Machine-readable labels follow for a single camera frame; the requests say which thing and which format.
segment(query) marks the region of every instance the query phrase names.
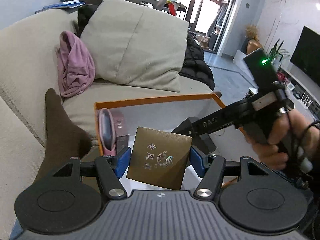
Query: sofa backrest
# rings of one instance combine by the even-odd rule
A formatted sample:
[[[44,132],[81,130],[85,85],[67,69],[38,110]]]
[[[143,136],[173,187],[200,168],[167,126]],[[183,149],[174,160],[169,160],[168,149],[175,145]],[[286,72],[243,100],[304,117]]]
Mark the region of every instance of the sofa backrest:
[[[74,31],[60,9],[32,15],[0,30],[0,239],[16,219],[14,201],[44,158],[45,102],[59,93],[56,49],[62,31]]]

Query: person's hand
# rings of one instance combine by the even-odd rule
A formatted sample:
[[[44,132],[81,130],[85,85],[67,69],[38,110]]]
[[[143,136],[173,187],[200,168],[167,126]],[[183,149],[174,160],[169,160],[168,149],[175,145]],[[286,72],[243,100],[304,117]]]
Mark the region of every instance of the person's hand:
[[[300,138],[305,128],[311,122],[308,122],[305,117],[295,109],[289,112],[289,117],[293,133]],[[273,124],[268,138],[269,144],[259,144],[248,135],[245,135],[245,138],[247,142],[252,145],[252,149],[257,153],[261,162],[265,163],[268,167],[274,170],[283,170],[286,167],[288,155],[286,153],[279,153],[277,144],[284,138],[289,129],[290,126],[288,117],[286,114],[283,114]],[[312,160],[312,157],[318,148],[319,139],[319,129],[316,127],[311,127],[307,131],[301,145],[309,160]]]

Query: blue gripper pad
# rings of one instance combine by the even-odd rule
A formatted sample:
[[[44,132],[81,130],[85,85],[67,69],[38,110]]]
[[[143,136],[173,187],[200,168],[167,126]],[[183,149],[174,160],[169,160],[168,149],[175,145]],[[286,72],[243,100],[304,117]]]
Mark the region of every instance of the blue gripper pad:
[[[130,158],[131,158],[130,147],[125,147],[116,156],[112,157],[112,166],[114,167],[113,171],[118,179],[122,178],[123,174],[128,168],[130,163]]]
[[[198,177],[203,178],[207,169],[210,167],[208,157],[193,145],[190,148],[189,161],[195,169]]]

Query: brown label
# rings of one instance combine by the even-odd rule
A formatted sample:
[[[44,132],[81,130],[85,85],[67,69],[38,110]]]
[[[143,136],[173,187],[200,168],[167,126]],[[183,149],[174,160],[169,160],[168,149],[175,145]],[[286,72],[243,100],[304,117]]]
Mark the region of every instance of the brown label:
[[[127,178],[181,189],[191,141],[190,136],[138,127]]]

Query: beige pillow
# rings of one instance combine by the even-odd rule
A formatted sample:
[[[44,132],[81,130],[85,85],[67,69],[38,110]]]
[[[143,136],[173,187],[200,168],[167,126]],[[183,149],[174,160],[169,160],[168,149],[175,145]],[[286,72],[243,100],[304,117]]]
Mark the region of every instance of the beige pillow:
[[[188,22],[124,0],[103,0],[81,40],[96,78],[117,84],[180,91]]]

